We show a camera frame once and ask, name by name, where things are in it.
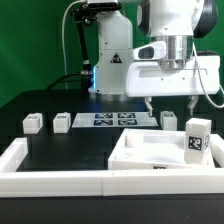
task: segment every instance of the black table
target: black table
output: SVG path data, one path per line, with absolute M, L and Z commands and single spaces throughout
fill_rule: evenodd
M 188 97 L 153 98 L 154 114 L 173 111 L 178 130 L 190 119 Z M 29 154 L 17 172 L 54 170 L 106 170 L 107 159 L 123 128 L 79 128 L 53 133 L 53 118 L 76 113 L 144 112 L 142 99 L 106 102 L 89 99 L 76 90 L 28 91 L 0 109 L 0 152 L 16 137 L 27 137 Z M 37 135 L 24 135 L 22 120 L 42 113 L 44 126 Z M 223 110 L 208 105 L 204 97 L 193 117 L 212 120 L 212 133 L 224 137 Z M 0 199 L 1 223 L 223 223 L 224 194 L 140 195 L 112 197 L 49 197 Z

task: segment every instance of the white foam block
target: white foam block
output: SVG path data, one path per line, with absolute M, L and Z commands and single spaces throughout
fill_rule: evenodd
M 58 113 L 53 120 L 54 133 L 67 133 L 71 126 L 70 113 Z
M 177 117 L 172 111 L 162 111 L 160 113 L 160 124 L 163 130 L 176 131 L 177 130 Z
M 29 114 L 23 120 L 24 134 L 37 134 L 43 126 L 43 116 L 40 113 Z
M 208 164 L 211 120 L 192 118 L 186 123 L 185 155 L 187 163 Z
M 27 139 L 16 138 L 0 157 L 0 173 L 15 172 L 27 153 Z

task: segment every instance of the white block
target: white block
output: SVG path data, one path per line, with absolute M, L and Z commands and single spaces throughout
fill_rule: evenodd
M 176 131 L 177 130 L 177 117 L 172 111 L 162 111 L 160 113 L 160 124 L 163 130 Z
M 192 118 L 186 123 L 185 155 L 187 163 L 208 164 L 211 120 Z
M 54 133 L 67 133 L 71 126 L 70 113 L 58 113 L 53 120 Z
M 40 113 L 29 114 L 23 120 L 24 134 L 37 134 L 43 126 L 43 116 Z

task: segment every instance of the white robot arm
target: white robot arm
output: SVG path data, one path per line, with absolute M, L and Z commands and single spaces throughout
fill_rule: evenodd
M 216 18 L 212 0 L 143 0 L 138 7 L 138 25 L 151 37 L 151 43 L 133 50 L 126 94 L 131 97 L 204 94 L 193 56 L 193 37 L 206 35 Z M 219 56 L 198 59 L 207 92 L 217 93 Z

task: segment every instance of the green wall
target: green wall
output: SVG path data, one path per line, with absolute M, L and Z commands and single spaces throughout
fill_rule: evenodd
M 0 107 L 19 93 L 44 89 L 64 75 L 61 21 L 71 0 L 0 0 Z M 218 24 L 198 49 L 216 51 L 224 57 L 224 2 L 216 0 Z M 126 4 L 125 14 L 136 25 L 136 4 Z M 85 28 L 92 64 L 97 62 L 97 27 Z M 81 69 L 81 56 L 74 19 L 67 17 L 66 49 L 68 72 Z M 134 47 L 147 43 L 134 29 Z M 224 69 L 221 67 L 221 79 Z

